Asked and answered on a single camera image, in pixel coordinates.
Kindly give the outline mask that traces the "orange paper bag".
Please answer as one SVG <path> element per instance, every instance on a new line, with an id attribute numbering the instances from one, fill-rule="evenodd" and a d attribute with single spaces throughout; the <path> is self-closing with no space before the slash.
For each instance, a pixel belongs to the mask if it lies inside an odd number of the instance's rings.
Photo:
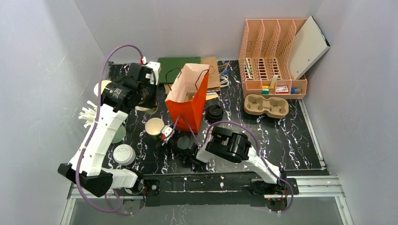
<path id="1" fill-rule="evenodd" d="M 210 65 L 186 63 L 171 85 L 165 104 L 177 130 L 199 132 L 209 72 Z"/>

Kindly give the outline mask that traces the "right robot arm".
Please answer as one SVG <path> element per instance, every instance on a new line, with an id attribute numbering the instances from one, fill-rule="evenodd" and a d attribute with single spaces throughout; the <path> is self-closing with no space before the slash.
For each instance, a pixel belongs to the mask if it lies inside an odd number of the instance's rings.
<path id="1" fill-rule="evenodd" d="M 284 195 L 290 190 L 285 171 L 262 158 L 257 151 L 260 145 L 257 142 L 251 144 L 246 134 L 219 126 L 212 127 L 207 134 L 210 136 L 205 138 L 202 146 L 187 136 L 175 136 L 173 130 L 165 135 L 164 141 L 184 162 L 196 167 L 203 167 L 216 157 L 244 164 L 262 179 L 256 190 L 258 194 Z"/>

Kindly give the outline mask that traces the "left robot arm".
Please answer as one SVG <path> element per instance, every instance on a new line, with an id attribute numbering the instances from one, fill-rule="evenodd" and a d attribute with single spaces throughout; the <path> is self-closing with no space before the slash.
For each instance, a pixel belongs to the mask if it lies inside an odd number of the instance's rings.
<path id="1" fill-rule="evenodd" d="M 103 80 L 95 86 L 100 103 L 94 122 L 73 158 L 60 164 L 59 174 L 96 197 L 110 189 L 137 185 L 139 176 L 133 171 L 106 169 L 102 163 L 117 130 L 132 110 L 148 114 L 156 111 L 160 71 L 159 62 L 132 63 L 127 75 L 113 81 Z"/>

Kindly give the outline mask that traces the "pulp cup carrier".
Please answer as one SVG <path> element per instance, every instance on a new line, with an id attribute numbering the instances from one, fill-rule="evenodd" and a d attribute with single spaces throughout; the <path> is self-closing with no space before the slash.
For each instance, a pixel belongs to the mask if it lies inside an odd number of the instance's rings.
<path id="1" fill-rule="evenodd" d="M 185 102 L 191 101 L 194 98 L 195 94 L 196 92 L 187 92 L 184 101 Z"/>

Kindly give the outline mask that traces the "single green paper cup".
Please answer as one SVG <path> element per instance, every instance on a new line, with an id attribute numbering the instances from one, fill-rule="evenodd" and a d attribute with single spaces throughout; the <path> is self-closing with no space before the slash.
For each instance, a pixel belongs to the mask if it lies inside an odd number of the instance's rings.
<path id="1" fill-rule="evenodd" d="M 160 118 L 151 118 L 145 124 L 145 131 L 153 139 L 159 140 L 165 124 Z"/>

